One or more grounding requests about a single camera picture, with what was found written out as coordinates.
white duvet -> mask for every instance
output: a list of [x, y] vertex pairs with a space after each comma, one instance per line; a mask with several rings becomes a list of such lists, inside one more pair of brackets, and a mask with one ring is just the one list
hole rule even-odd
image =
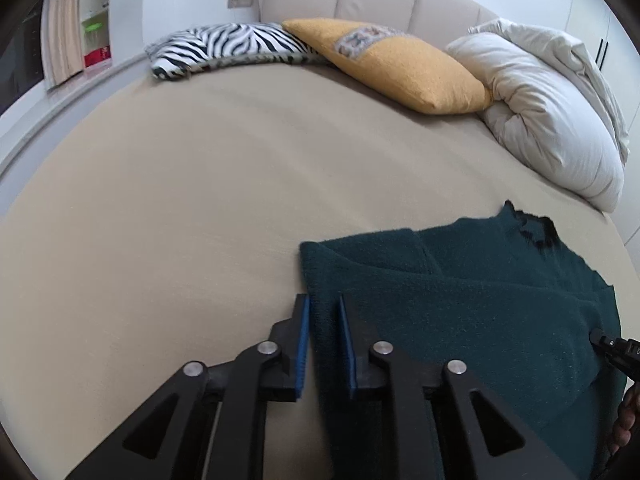
[[497, 102], [482, 118], [498, 142], [553, 183], [612, 212], [624, 182], [626, 128], [584, 45], [562, 31], [507, 20], [470, 32], [446, 52], [494, 92]]

window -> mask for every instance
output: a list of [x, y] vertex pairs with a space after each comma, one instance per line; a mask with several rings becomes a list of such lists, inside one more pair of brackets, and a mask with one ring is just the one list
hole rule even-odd
[[40, 52], [40, 0], [15, 31], [0, 56], [0, 114], [44, 78]]

metal bolt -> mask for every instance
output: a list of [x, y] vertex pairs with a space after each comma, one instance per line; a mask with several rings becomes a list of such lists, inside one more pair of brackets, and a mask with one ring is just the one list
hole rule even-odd
[[191, 361], [184, 365], [182, 371], [189, 377], [197, 377], [204, 371], [204, 366], [197, 361]]
[[379, 354], [387, 355], [394, 351], [394, 346], [388, 341], [378, 341], [373, 343], [373, 349]]
[[275, 354], [278, 351], [278, 344], [273, 341], [263, 341], [258, 345], [258, 352], [265, 355]]
[[449, 372], [456, 375], [462, 375], [466, 372], [466, 363], [460, 359], [453, 359], [447, 363]]

red box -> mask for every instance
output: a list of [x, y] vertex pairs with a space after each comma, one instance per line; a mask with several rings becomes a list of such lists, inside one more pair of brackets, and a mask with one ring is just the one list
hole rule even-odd
[[109, 45], [92, 50], [86, 56], [84, 56], [84, 66], [95, 65], [105, 59], [111, 57], [111, 48]]

light switch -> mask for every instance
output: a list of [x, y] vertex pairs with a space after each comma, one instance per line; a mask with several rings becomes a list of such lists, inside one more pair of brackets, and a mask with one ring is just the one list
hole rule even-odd
[[254, 0], [226, 0], [227, 9], [240, 9], [241, 7], [251, 7]]

